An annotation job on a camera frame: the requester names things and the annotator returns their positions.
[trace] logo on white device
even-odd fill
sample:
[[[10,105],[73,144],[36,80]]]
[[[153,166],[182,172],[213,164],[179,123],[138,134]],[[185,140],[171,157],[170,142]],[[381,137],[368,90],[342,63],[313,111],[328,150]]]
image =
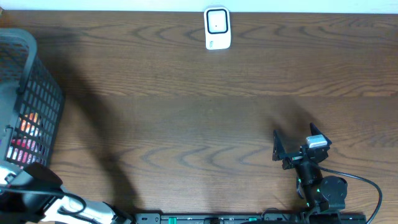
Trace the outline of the logo on white device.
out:
[[[231,45],[231,23],[225,7],[208,8],[204,14],[206,48],[227,49]]]

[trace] white backdrop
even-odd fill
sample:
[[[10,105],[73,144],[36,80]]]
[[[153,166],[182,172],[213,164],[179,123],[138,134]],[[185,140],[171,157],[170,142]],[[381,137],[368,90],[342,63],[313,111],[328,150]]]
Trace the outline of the white backdrop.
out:
[[[203,12],[398,13],[398,0],[0,0],[4,9]]]

